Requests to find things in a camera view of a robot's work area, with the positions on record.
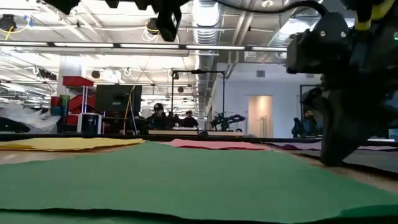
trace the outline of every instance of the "white wall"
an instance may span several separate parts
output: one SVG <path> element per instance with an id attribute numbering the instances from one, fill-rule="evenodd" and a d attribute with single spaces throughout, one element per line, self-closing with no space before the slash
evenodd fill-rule
<path id="1" fill-rule="evenodd" d="M 256 70 L 265 70 L 267 73 L 267 65 L 244 64 L 239 67 L 231 78 L 226 82 L 225 87 L 225 111 L 227 116 L 240 114 L 247 117 L 249 107 L 249 96 L 251 95 L 269 95 L 273 97 L 273 130 L 274 138 L 291 138 L 291 130 L 293 128 L 294 117 L 300 116 L 300 85 L 316 84 L 319 79 L 308 80 L 305 75 L 302 79 L 295 77 L 295 80 L 289 79 L 291 75 L 284 73 L 284 69 L 278 70 L 279 76 L 273 74 L 272 79 L 255 79 L 245 78 L 249 75 L 256 76 Z M 222 79 L 216 81 L 215 96 L 212 96 L 213 111 L 222 112 Z M 243 131 L 246 129 L 247 122 L 238 123 L 238 128 Z M 231 128 L 235 129 L 236 125 L 232 124 Z"/>

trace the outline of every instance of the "red shelf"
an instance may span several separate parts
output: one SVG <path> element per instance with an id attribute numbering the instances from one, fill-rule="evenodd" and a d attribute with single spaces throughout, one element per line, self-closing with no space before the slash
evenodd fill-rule
<path id="1" fill-rule="evenodd" d="M 68 86 L 94 86 L 94 82 L 83 77 L 63 77 L 62 85 Z"/>

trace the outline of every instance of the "cable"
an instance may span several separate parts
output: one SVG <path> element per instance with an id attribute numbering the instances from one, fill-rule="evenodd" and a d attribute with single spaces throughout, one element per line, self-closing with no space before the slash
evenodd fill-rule
<path id="1" fill-rule="evenodd" d="M 130 100 L 130 110 L 131 110 L 132 122 L 133 122 L 133 124 L 134 124 L 134 130 L 136 131 L 136 135 L 138 135 L 137 126 L 136 126 L 136 119 L 134 118 L 134 112 L 132 112 L 132 103 L 131 103 L 131 100 Z"/>
<path id="2" fill-rule="evenodd" d="M 11 31 L 14 28 L 14 26 L 12 26 L 9 31 L 4 31 L 2 29 L 0 29 L 0 31 L 7 33 L 8 34 L 7 36 L 9 36 L 9 34 L 18 34 L 18 33 L 22 32 L 22 31 L 26 30 L 28 27 L 29 27 L 29 21 L 27 21 L 26 26 L 24 28 L 22 28 L 21 30 Z"/>
<path id="3" fill-rule="evenodd" d="M 299 1 L 299 2 L 293 2 L 291 4 L 288 4 L 284 7 L 278 8 L 278 9 L 269 9 L 269 10 L 257 10 L 257 9 L 248 9 L 245 7 L 240 7 L 240 6 L 234 6 L 232 4 L 229 3 L 225 3 L 221 0 L 213 0 L 214 2 L 217 2 L 218 4 L 222 4 L 224 6 L 230 7 L 232 9 L 237 9 L 237 10 L 241 10 L 241 11 L 246 11 L 246 12 L 253 12 L 253 13 L 259 13 L 259 14 L 280 14 L 283 12 L 287 12 L 291 9 L 297 8 L 297 7 L 310 7 L 314 10 L 316 10 L 317 12 L 319 12 L 319 14 L 321 16 L 324 16 L 326 13 L 328 13 L 328 9 L 317 3 L 316 1 L 311 1 L 311 0 L 306 0 L 306 1 Z"/>
<path id="4" fill-rule="evenodd" d="M 147 28 L 147 30 L 151 31 L 151 32 L 159 32 L 159 30 L 154 30 L 154 29 L 150 29 L 148 28 L 148 22 L 145 23 L 145 27 Z"/>
<path id="5" fill-rule="evenodd" d="M 13 28 L 14 28 L 14 26 L 11 26 L 10 30 L 7 33 L 6 40 L 8 40 L 8 37 L 10 36 L 11 31 L 12 31 Z"/>
<path id="6" fill-rule="evenodd" d="M 155 40 L 155 43 L 157 43 L 158 39 L 159 39 L 159 35 L 157 35 L 156 40 Z M 148 64 L 149 64 L 149 61 L 150 61 L 150 58 L 151 58 L 151 57 L 152 57 L 152 54 L 149 55 L 149 58 L 148 58 L 147 63 L 145 64 L 144 68 L 142 69 L 141 74 L 138 76 L 136 82 L 134 83 L 134 85 L 133 85 L 132 88 L 131 88 L 130 95 L 129 95 L 129 101 L 128 101 L 128 103 L 127 103 L 126 112 L 125 112 L 125 114 L 124 114 L 123 135 L 126 135 L 126 119 L 127 119 L 127 114 L 128 114 L 128 112 L 129 112 L 129 106 L 130 106 L 130 104 L 131 104 L 131 96 L 132 96 L 132 93 L 133 93 L 134 89 L 136 88 L 136 85 L 137 85 L 137 83 L 138 83 L 140 77 L 144 74 L 145 69 L 147 68 L 147 66 L 148 66 Z"/>

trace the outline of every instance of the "yellow paper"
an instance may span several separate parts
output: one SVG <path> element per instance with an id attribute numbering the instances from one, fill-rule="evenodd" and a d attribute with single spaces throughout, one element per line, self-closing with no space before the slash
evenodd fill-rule
<path id="1" fill-rule="evenodd" d="M 128 146 L 140 144 L 142 139 L 108 139 L 108 138 L 32 138 L 25 140 L 0 142 L 0 149 L 72 151 L 94 149 L 96 147 Z"/>

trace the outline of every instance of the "cap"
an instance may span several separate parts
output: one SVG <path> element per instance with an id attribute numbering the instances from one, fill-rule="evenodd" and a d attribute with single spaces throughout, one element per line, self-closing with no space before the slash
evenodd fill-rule
<path id="1" fill-rule="evenodd" d="M 154 111 L 159 111 L 163 109 L 163 105 L 161 103 L 156 103 L 154 106 Z"/>

